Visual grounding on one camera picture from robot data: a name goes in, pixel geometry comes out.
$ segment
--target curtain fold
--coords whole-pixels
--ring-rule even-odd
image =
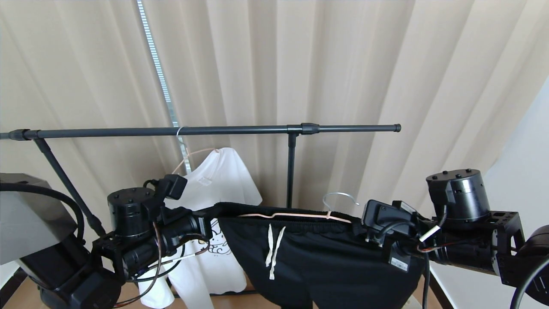
[[[425,177],[487,171],[549,74],[545,1],[144,6],[185,125],[402,124],[398,134],[298,137],[296,207],[321,209],[322,195],[345,191],[429,215]],[[234,147],[264,203],[284,205],[285,135],[186,142],[191,151]]]
[[[2,132],[171,126],[133,1],[2,1],[0,31]],[[48,143],[107,231],[107,194],[171,173],[181,158],[174,137]],[[0,170],[67,193],[31,141],[0,142]],[[88,228],[88,245],[95,238]]]

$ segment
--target clothes hanger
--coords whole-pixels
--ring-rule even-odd
[[[175,136],[177,137],[177,141],[181,144],[183,144],[180,140],[179,140],[179,131],[183,129],[183,127],[180,127],[178,130],[177,130],[177,133],[175,133]],[[179,162],[179,165],[177,165],[177,167],[173,170],[172,174],[175,174],[177,172],[177,170],[183,165],[183,163],[191,156],[191,155],[194,155],[195,153],[199,153],[199,152],[203,152],[203,151],[212,151],[212,150],[215,150],[215,152],[219,153],[219,149],[217,148],[206,148],[206,149],[201,149],[201,150],[197,150],[197,151],[193,151],[191,153],[189,153],[189,148],[185,147],[185,150],[187,151],[187,155],[183,158],[183,160],[181,160],[181,162]]]
[[[266,216],[264,214],[260,214],[260,213],[248,213],[248,214],[241,214],[239,217],[261,217],[261,218],[265,218],[265,219],[272,219],[274,217],[277,217],[277,216],[285,216],[285,217],[303,217],[303,218],[321,218],[321,219],[326,219],[326,220],[336,220],[336,221],[340,221],[340,222],[345,222],[345,223],[349,223],[351,224],[351,221],[347,220],[347,219],[341,219],[339,217],[334,217],[332,216],[332,207],[326,202],[326,197],[328,197],[329,195],[335,195],[335,194],[338,194],[338,195],[344,195],[348,198],[350,198],[353,203],[357,206],[360,206],[359,203],[356,202],[355,198],[348,194],[348,193],[345,193],[345,192],[330,192],[330,193],[326,193],[323,197],[322,197],[322,202],[324,203],[324,205],[326,205],[326,207],[328,207],[329,211],[328,213],[326,213],[326,215],[322,215],[322,214],[305,214],[305,213],[287,213],[287,212],[276,212],[270,216]]]

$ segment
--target vertical pole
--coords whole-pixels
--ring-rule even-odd
[[[44,154],[46,159],[48,160],[49,164],[52,166],[53,170],[63,183],[65,185],[65,188],[67,188],[70,195],[74,198],[75,202],[78,204],[80,209],[82,210],[82,213],[86,216],[88,219],[89,227],[92,228],[98,236],[102,236],[105,234],[105,229],[101,225],[101,221],[99,218],[93,215],[93,213],[89,210],[86,203],[84,203],[84,200],[76,191],[76,188],[70,181],[69,177],[61,167],[61,164],[57,161],[55,158],[55,155],[53,154],[52,150],[49,148],[48,143],[46,143],[46,140],[44,139],[34,139],[34,142],[38,146],[38,149]]]
[[[298,133],[288,134],[288,182],[286,187],[286,208],[292,207],[292,194],[294,190],[294,166],[295,166],[295,143]]]

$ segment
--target cartoon print on shirt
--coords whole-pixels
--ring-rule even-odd
[[[231,254],[231,249],[227,244],[227,239],[225,239],[225,236],[221,232],[221,227],[219,226],[219,222],[217,221],[217,219],[213,219],[211,221],[211,232],[213,237],[210,239],[210,248],[208,249],[208,251],[210,253],[219,255]],[[206,242],[199,240],[198,243],[203,245],[202,249],[206,248]]]

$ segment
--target robotic arm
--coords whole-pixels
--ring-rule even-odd
[[[76,213],[81,222],[76,237],[75,223],[59,201],[2,192],[0,264],[17,260],[50,308],[109,309],[137,301],[144,294],[117,303],[122,285],[135,282],[150,264],[173,255],[185,242],[212,237],[208,214],[164,205],[166,197],[181,197],[186,182],[178,175],[166,175],[145,182],[144,187],[110,194],[113,231],[100,235],[91,252],[81,239],[81,214]],[[147,188],[147,183],[155,190]],[[411,256],[428,257],[436,263],[498,275],[503,284],[524,288],[532,298],[549,305],[549,267],[542,264],[549,262],[549,225],[524,241],[517,212],[490,210],[478,170],[444,171],[427,177],[427,183],[435,218],[422,217],[402,201],[389,205],[371,200],[362,217],[366,240],[377,243],[387,261],[402,271],[407,271]],[[20,191],[9,184],[50,190],[45,181],[24,174],[0,174],[1,191]],[[59,195],[54,196],[71,201]],[[102,257],[112,261],[113,272],[103,267]],[[159,276],[147,279],[154,283]]]

